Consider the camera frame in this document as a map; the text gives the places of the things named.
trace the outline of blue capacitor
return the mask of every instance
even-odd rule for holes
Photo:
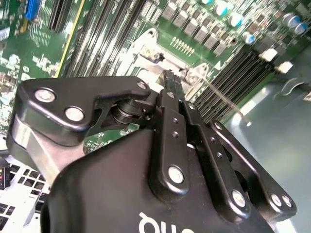
[[[294,13],[288,13],[284,15],[282,23],[289,28],[295,28],[300,23],[300,17]]]
[[[213,0],[202,0],[202,3],[203,4],[210,4],[210,3],[212,3],[213,2]]]
[[[243,21],[243,16],[233,12],[229,15],[228,17],[228,23],[232,26],[232,27],[239,27],[241,26]]]
[[[306,23],[299,23],[295,29],[294,29],[294,33],[296,35],[301,35],[302,33],[304,33],[306,30],[308,29],[308,25]]]
[[[214,12],[219,16],[225,15],[228,12],[228,4],[225,1],[218,1],[214,5]]]
[[[256,41],[255,36],[249,32],[244,32],[242,35],[242,39],[243,39],[244,43],[247,45],[252,45]]]

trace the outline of silver capacitor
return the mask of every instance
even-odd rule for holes
[[[300,17],[294,13],[288,13],[284,15],[282,24],[289,28],[295,28],[300,23]]]

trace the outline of metal screw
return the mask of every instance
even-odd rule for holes
[[[222,129],[223,129],[217,122],[215,122],[215,126],[216,126],[216,128],[217,128],[218,130],[222,130]]]
[[[283,201],[285,202],[285,204],[288,206],[288,207],[292,207],[292,203],[291,203],[291,200],[287,197],[287,196],[282,196],[282,199]]]
[[[232,191],[232,197],[233,197],[233,200],[235,201],[235,203],[239,207],[245,207],[245,205],[246,205],[245,199],[244,199],[243,195],[238,190]]]
[[[281,202],[280,198],[278,198],[277,195],[272,194],[271,198],[272,198],[272,201],[274,202],[275,205],[277,205],[278,207],[282,206],[282,202]]]
[[[55,95],[52,91],[40,89],[35,92],[37,100],[45,103],[50,103],[55,100]]]
[[[179,168],[175,166],[171,166],[169,167],[168,172],[169,172],[170,179],[174,183],[182,183],[184,181],[184,175]]]
[[[70,107],[66,109],[65,115],[68,117],[69,120],[73,121],[80,121],[84,118],[84,113],[75,107]]]
[[[191,109],[195,110],[195,106],[192,103],[189,103],[188,105]]]
[[[174,95],[172,92],[168,92],[167,95],[168,95],[169,97],[171,97],[172,99],[175,98],[175,95]]]
[[[146,87],[146,84],[144,84],[142,81],[138,81],[137,82],[137,86],[139,86],[140,88],[142,88],[142,89],[146,89],[147,87]]]

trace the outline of chip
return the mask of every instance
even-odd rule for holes
[[[210,17],[206,17],[206,19],[203,20],[202,25],[206,27],[211,21],[212,19]]]
[[[258,30],[258,24],[256,23],[251,23],[247,29],[251,34],[254,34]]]
[[[271,32],[274,32],[275,30],[277,29],[277,24],[272,22],[269,24],[268,26],[268,30],[271,31]]]
[[[290,35],[287,35],[284,37],[283,42],[288,45],[292,41],[292,37]]]
[[[195,10],[195,12],[192,15],[192,18],[197,19],[200,16],[201,12],[199,10]]]
[[[221,37],[222,40],[227,40],[227,38],[229,37],[228,33],[224,33]]]
[[[217,33],[219,31],[220,27],[218,27],[217,25],[215,27],[213,27],[212,29],[212,33]]]
[[[188,9],[189,9],[189,7],[190,7],[190,4],[189,3],[187,3],[187,2],[185,2],[185,4],[182,6],[182,10],[183,11],[187,11]]]
[[[258,18],[256,19],[256,21],[258,23],[262,22],[264,20],[264,16],[263,15],[259,15]]]

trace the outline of hex bolt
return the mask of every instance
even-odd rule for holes
[[[50,103],[55,100],[55,95],[52,91],[46,89],[39,89],[35,92],[35,97],[37,100],[45,103]]]
[[[232,191],[232,197],[233,197],[233,200],[235,201],[235,203],[239,207],[245,207],[245,205],[246,205],[245,198],[243,197],[243,195],[238,190]]]
[[[280,198],[278,198],[277,195],[272,194],[272,195],[271,195],[271,199],[272,199],[273,203],[274,203],[275,205],[277,205],[278,207],[281,207],[281,206],[282,206],[282,202],[281,202]]]
[[[184,181],[184,175],[182,171],[175,167],[175,166],[170,166],[169,170],[169,177],[174,183],[182,183]]]
[[[65,115],[68,117],[69,120],[73,121],[80,121],[84,118],[84,113],[75,107],[70,107],[65,110]]]

